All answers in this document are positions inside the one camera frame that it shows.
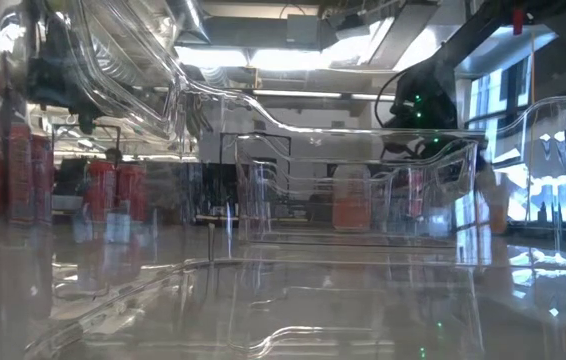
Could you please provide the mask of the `red Fanta can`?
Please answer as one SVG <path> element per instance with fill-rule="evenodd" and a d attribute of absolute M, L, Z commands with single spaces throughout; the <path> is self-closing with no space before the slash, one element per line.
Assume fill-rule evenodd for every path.
<path fill-rule="evenodd" d="M 12 222 L 52 222 L 54 153 L 52 142 L 12 123 L 8 137 L 9 216 Z"/>

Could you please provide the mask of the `clear plastic bin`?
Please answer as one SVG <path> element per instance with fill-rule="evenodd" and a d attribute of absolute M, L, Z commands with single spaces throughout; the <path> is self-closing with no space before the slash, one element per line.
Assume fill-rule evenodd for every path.
<path fill-rule="evenodd" d="M 197 0 L 209 41 L 245 67 L 185 66 L 186 127 L 142 132 L 94 79 L 74 0 L 0 0 L 0 360 L 566 360 L 566 245 L 511 244 L 476 224 L 453 247 L 249 242 L 235 140 L 245 134 L 442 133 L 478 142 L 509 191 L 507 221 L 566 223 L 566 95 L 540 90 L 556 35 L 503 26 L 454 70 L 457 129 L 381 126 L 399 71 L 434 54 L 484 0 Z M 286 42 L 290 14 L 319 19 Z M 91 135 L 66 108 L 30 102 L 36 24 L 65 25 L 78 79 L 103 112 Z M 258 50 L 320 52 L 316 70 L 249 64 Z M 254 89 L 341 93 L 255 96 Z M 52 222 L 9 216 L 12 123 L 54 153 Z M 117 148 L 118 163 L 104 152 Z M 146 169 L 147 213 L 117 205 L 121 163 Z"/>
<path fill-rule="evenodd" d="M 333 175 L 341 164 L 360 164 L 370 172 L 371 223 L 367 231 L 337 231 L 332 225 Z M 357 162 L 289 162 L 261 159 L 249 168 L 247 212 L 262 232 L 382 233 L 390 222 L 397 169 Z"/>
<path fill-rule="evenodd" d="M 453 247 L 476 224 L 478 142 L 442 133 L 251 133 L 235 140 L 249 242 Z"/>

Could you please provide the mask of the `grey ceiling box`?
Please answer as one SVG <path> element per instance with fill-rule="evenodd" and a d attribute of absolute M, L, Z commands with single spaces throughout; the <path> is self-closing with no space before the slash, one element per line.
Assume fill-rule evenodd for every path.
<path fill-rule="evenodd" d="M 319 39 L 319 19 L 312 15 L 290 14 L 286 18 L 286 42 L 299 46 L 315 46 Z"/>

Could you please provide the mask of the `ceiling light panel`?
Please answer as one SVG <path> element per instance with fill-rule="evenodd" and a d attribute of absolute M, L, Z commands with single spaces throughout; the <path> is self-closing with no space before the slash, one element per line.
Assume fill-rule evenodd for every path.
<path fill-rule="evenodd" d="M 180 61 L 199 68 L 245 67 L 248 60 L 238 50 L 215 50 L 176 47 Z"/>
<path fill-rule="evenodd" d="M 295 71 L 327 68 L 330 61 L 316 51 L 263 49 L 254 53 L 249 64 L 261 70 Z"/>

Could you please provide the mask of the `silver spiral ceiling duct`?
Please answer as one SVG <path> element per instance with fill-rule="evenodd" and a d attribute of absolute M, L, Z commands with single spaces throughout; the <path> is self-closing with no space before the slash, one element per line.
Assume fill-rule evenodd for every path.
<path fill-rule="evenodd" d="M 94 69 L 112 105 L 155 137 L 185 133 L 190 79 L 175 45 L 209 41 L 197 0 L 74 0 Z"/>

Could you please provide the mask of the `black table frame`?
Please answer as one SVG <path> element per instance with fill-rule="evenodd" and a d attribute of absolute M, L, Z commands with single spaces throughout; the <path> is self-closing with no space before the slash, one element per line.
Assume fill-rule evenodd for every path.
<path fill-rule="evenodd" d="M 552 224 L 539 224 L 536 222 L 509 222 L 503 229 L 497 228 L 493 230 L 491 224 L 485 222 L 480 229 L 486 230 L 490 235 L 504 239 L 511 244 L 566 245 L 566 223 L 563 223 L 558 228 Z"/>

